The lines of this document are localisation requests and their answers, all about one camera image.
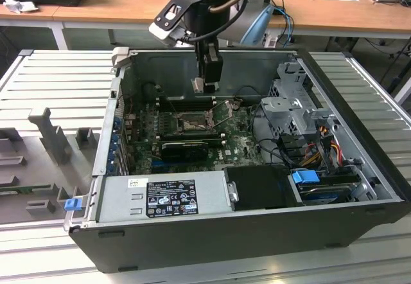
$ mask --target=desk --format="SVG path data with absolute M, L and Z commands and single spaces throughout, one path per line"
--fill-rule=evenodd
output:
M 40 6 L 39 12 L 15 15 L 2 8 L 0 25 L 51 28 L 59 49 L 68 49 L 64 28 L 146 30 L 169 0 L 82 0 L 78 7 Z M 399 4 L 285 0 L 294 18 L 296 35 L 407 39 L 411 35 L 411 9 Z M 273 17 L 271 33 L 284 28 Z

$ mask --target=metal bracket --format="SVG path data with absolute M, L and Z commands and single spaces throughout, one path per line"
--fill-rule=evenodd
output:
M 154 23 L 163 30 L 172 30 L 188 9 L 201 0 L 170 0 L 169 3 L 161 10 L 154 20 Z M 178 7 L 179 10 L 175 15 L 168 15 L 173 7 Z
M 204 80 L 202 78 L 196 77 L 195 79 L 191 80 L 191 84 L 193 85 L 194 93 L 204 92 Z
M 19 56 L 31 56 L 32 53 L 34 53 L 34 49 L 22 49 Z
M 115 69 L 130 63 L 129 50 L 130 48 L 128 47 L 118 47 L 113 49 L 111 61 Z
M 68 154 L 65 147 L 67 146 L 67 138 L 61 131 L 60 127 L 57 129 L 50 122 L 50 109 L 32 109 L 28 120 L 34 123 L 42 134 L 42 142 L 46 149 L 50 150 L 58 164 L 63 164 L 68 160 Z
M 79 149 L 97 147 L 97 141 L 92 128 L 79 128 L 76 133 L 76 141 Z
M 238 202 L 240 198 L 238 197 L 236 183 L 234 181 L 227 183 L 227 188 L 229 192 L 229 198 L 231 202 Z

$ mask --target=blue latch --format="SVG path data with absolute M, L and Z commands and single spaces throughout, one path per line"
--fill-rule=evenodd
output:
M 292 174 L 293 180 L 298 183 L 320 182 L 315 170 L 298 170 Z
M 64 204 L 66 211 L 80 211 L 82 209 L 83 199 L 67 199 Z

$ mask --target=warning label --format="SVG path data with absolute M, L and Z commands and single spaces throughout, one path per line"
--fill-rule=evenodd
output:
M 196 214 L 198 204 L 194 180 L 147 183 L 147 217 Z

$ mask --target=aluminum profile table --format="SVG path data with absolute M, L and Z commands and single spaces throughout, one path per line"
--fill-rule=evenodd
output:
M 38 136 L 28 121 L 34 107 L 49 107 L 64 134 L 100 133 L 109 98 L 111 51 L 23 51 L 0 80 L 0 128 Z
M 409 180 L 409 117 L 355 60 L 312 55 Z M 0 281 L 14 283 L 410 283 L 410 264 L 410 216 L 342 249 L 118 274 L 98 272 L 59 221 L 0 226 Z
M 354 58 L 312 53 L 405 179 L 411 181 L 411 118 Z M 323 106 L 326 101 L 314 89 Z

